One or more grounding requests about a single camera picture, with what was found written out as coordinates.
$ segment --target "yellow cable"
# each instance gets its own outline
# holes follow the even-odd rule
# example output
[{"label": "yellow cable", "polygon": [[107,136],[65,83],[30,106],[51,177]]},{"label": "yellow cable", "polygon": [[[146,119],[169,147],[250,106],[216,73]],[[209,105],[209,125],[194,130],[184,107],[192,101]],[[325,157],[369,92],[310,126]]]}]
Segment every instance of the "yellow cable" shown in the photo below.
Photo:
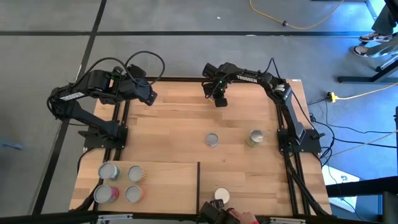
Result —
[{"label": "yellow cable", "polygon": [[[277,21],[277,22],[279,22],[279,23],[281,23],[281,24],[284,23],[283,21],[280,21],[280,20],[276,19],[275,17],[272,17],[272,16],[270,16],[270,15],[267,15],[267,14],[265,14],[265,13],[263,13],[263,12],[258,11],[257,9],[255,9],[255,8],[253,7],[253,4],[252,4],[251,1],[252,1],[252,0],[250,0],[250,7],[251,7],[256,13],[258,13],[258,14],[260,14],[260,15],[263,15],[263,16],[266,16],[266,17],[268,17],[268,18],[270,18],[270,19],[273,19],[273,20],[275,20],[275,21]],[[340,3],[339,3],[339,5],[337,5],[337,6],[335,7],[335,9],[332,10],[332,11],[329,13],[329,15],[325,16],[321,21],[317,22],[316,24],[310,25],[309,27],[297,27],[297,26],[290,25],[290,24],[288,24],[288,23],[286,23],[286,25],[289,26],[289,27],[291,27],[291,28],[294,28],[294,29],[301,29],[301,30],[304,30],[304,29],[311,29],[312,27],[315,27],[315,26],[321,24],[323,21],[327,20],[327,19],[328,19],[328,18],[341,6],[341,4],[342,4],[343,2],[344,2],[344,0],[341,0]]]},{"label": "yellow cable", "polygon": [[357,98],[357,97],[360,97],[360,96],[364,96],[364,95],[368,95],[368,94],[371,94],[371,93],[375,93],[377,91],[388,89],[390,87],[393,87],[394,85],[398,85],[398,83],[394,83],[392,85],[389,85],[389,86],[386,86],[386,87],[383,87],[383,88],[380,88],[380,89],[377,89],[377,90],[369,91],[369,92],[366,92],[366,93],[362,93],[362,94],[359,94],[359,95],[355,95],[355,96],[342,97],[342,98],[340,98],[338,96],[335,96],[335,99],[336,100],[350,100],[350,99]]}]

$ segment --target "shoe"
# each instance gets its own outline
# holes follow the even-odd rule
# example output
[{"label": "shoe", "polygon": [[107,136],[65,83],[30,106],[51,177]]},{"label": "shoe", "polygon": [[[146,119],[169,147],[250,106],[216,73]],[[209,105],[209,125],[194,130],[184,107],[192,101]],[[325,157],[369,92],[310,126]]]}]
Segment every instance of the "shoe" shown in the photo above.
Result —
[{"label": "shoe", "polygon": [[370,34],[362,35],[359,37],[359,40],[362,42],[373,42],[373,41],[378,41],[378,42],[388,42],[392,38],[392,35],[382,35],[379,34],[378,32],[373,32]]},{"label": "shoe", "polygon": [[361,57],[368,57],[368,48],[367,47],[362,47],[362,46],[356,46],[353,47],[353,52],[354,54],[361,56]]}]

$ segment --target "person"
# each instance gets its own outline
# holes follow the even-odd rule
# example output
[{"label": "person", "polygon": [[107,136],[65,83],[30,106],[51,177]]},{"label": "person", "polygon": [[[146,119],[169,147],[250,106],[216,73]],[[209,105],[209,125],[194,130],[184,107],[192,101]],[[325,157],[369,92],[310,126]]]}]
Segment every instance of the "person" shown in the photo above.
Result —
[{"label": "person", "polygon": [[396,20],[394,16],[391,14],[389,8],[384,6],[372,26],[372,30],[375,32],[359,37],[359,40],[362,42],[377,41],[383,43],[374,47],[353,47],[354,54],[361,57],[380,57],[389,54],[398,54],[398,38],[392,35],[395,26]]},{"label": "person", "polygon": [[256,217],[250,212],[239,213],[232,208],[229,211],[229,214],[241,221],[241,224],[259,224]]}]

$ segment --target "gray floor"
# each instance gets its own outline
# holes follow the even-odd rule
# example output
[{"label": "gray floor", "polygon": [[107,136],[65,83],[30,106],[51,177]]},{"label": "gray floor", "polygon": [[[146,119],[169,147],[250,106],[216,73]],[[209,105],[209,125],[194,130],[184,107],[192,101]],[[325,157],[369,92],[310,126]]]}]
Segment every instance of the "gray floor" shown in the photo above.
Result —
[{"label": "gray floor", "polygon": [[[253,12],[248,1],[211,3],[209,7],[207,1],[108,1],[99,29],[291,30]],[[99,0],[0,0],[0,30],[91,30],[99,4]],[[253,0],[253,4],[292,24],[294,21],[294,24],[305,26],[322,18],[337,2]],[[312,31],[367,31],[372,23],[363,3],[345,2],[329,20]],[[3,105],[0,136],[24,145],[21,151],[0,150],[2,217],[30,213],[60,124],[47,111],[45,100],[53,87],[74,81],[87,40],[87,37],[0,37],[0,51],[5,52],[0,55],[0,100]],[[323,98],[328,91],[334,91],[338,96],[350,96],[381,87],[336,81],[339,75],[374,75],[373,68],[387,59],[356,57],[349,48],[358,44],[354,38],[336,37],[97,37],[88,65],[101,57],[125,60],[138,50],[151,50],[164,58],[165,76],[198,77],[207,62],[214,65],[233,62],[240,67],[263,70],[268,60],[274,57],[283,77],[303,80],[307,101],[311,102]],[[139,56],[134,63],[150,75],[160,71],[160,63],[152,57]],[[98,68],[109,70],[115,65],[105,62]],[[329,104],[328,121],[363,131],[393,131],[392,115],[397,98],[394,87],[362,98],[338,101]],[[92,99],[82,102],[89,111],[93,110],[94,104]],[[325,120],[324,104],[313,105],[310,111],[319,121]],[[326,146],[330,142],[330,133],[317,127],[327,134],[322,139],[322,145]],[[76,178],[76,162],[83,145],[78,130],[76,127],[68,129],[45,213],[68,209]],[[344,129],[335,129],[335,133],[340,138],[357,141],[379,136],[360,135]],[[380,144],[394,145],[396,142],[391,137]],[[333,150],[338,152],[351,146],[337,142]],[[397,175],[396,158],[393,149],[362,147],[333,157],[330,165],[364,179],[373,179]]]}]

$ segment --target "wooden board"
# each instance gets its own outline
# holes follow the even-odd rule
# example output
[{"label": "wooden board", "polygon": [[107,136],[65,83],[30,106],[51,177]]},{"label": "wooden board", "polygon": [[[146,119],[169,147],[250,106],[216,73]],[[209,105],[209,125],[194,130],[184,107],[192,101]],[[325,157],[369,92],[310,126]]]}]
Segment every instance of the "wooden board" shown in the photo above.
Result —
[{"label": "wooden board", "polygon": [[[119,189],[119,198],[113,203],[99,205],[98,209],[110,212],[153,212],[196,214],[197,164],[165,162],[118,162],[121,174],[116,181],[105,180],[104,184]],[[130,167],[141,166],[146,179],[138,185],[145,196],[137,203],[124,198],[126,189],[135,184],[127,177]]]},{"label": "wooden board", "polygon": [[[288,82],[308,115],[301,81]],[[218,187],[225,187],[231,192],[227,207],[257,215],[292,214],[284,160],[278,152],[276,108],[262,87],[229,85],[225,108],[206,100],[197,82],[158,82],[154,90],[158,93],[154,105],[131,102],[122,161],[201,162],[200,205],[211,200]],[[295,100],[293,104],[298,120],[310,128]],[[95,113],[110,119],[112,111],[112,106],[97,103]],[[256,148],[245,143],[253,129],[266,135]],[[208,133],[218,135],[216,147],[206,145]],[[311,154],[302,153],[301,158],[308,189],[331,212],[319,162]],[[303,212],[298,188],[296,192]]]}]

